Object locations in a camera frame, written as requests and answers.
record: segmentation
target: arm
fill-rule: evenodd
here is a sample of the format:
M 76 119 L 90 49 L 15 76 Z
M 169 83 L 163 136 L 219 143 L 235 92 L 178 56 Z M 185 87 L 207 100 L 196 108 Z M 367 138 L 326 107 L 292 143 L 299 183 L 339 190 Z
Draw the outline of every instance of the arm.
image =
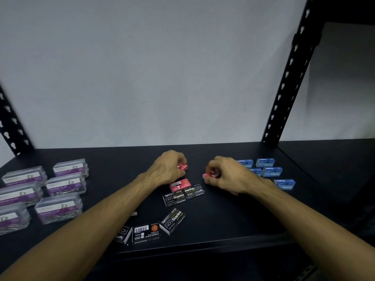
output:
M 340 281 L 375 280 L 375 248 L 232 158 L 216 157 L 206 173 L 213 169 L 220 169 L 222 176 L 206 179 L 207 184 L 253 195 L 328 276 Z
M 82 280 L 137 206 L 158 186 L 185 174 L 182 153 L 163 153 L 145 173 L 29 250 L 0 280 Z

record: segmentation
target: left arm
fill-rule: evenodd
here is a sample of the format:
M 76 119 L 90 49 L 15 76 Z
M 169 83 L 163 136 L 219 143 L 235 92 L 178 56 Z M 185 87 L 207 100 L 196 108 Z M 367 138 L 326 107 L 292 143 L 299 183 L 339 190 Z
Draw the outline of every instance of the left arm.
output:
M 0 275 L 6 280 L 82 280 L 138 205 L 185 172 L 182 153 L 163 153 L 147 172 L 48 236 Z

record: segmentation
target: hand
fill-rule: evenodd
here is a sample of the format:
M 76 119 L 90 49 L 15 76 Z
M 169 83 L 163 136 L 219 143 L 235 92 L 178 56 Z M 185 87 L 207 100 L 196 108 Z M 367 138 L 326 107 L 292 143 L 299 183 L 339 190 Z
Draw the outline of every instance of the hand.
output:
M 185 171 L 177 167 L 179 163 L 184 165 L 187 163 L 184 154 L 170 150 L 162 153 L 148 169 L 146 174 L 150 177 L 154 177 L 156 187 L 163 184 L 170 184 L 185 175 Z
M 269 179 L 260 178 L 232 158 L 215 157 L 214 160 L 209 161 L 206 167 L 206 173 L 210 173 L 215 169 L 220 170 L 221 177 L 208 177 L 204 179 L 204 182 L 206 184 L 218 186 L 229 192 L 255 195 L 261 187 L 265 187 L 265 184 L 272 184 Z

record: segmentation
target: left hand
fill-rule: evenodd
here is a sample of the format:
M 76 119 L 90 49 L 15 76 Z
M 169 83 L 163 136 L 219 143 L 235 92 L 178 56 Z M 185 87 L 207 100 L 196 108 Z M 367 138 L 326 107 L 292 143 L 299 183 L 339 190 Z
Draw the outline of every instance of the left hand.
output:
M 155 179 L 157 187 L 170 184 L 185 175 L 185 171 L 177 167 L 179 163 L 187 163 L 184 154 L 170 150 L 157 158 L 146 174 Z

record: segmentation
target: right hand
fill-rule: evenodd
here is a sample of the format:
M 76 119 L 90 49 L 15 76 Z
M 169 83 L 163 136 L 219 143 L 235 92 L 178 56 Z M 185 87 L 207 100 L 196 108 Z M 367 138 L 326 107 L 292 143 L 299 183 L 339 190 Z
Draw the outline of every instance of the right hand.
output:
M 204 179 L 204 182 L 229 192 L 256 195 L 260 187 L 265 187 L 265 184 L 272 184 L 269 179 L 257 176 L 232 158 L 216 156 L 214 160 L 209 161 L 206 173 L 211 173 L 215 169 L 220 170 L 221 177 L 208 177 Z

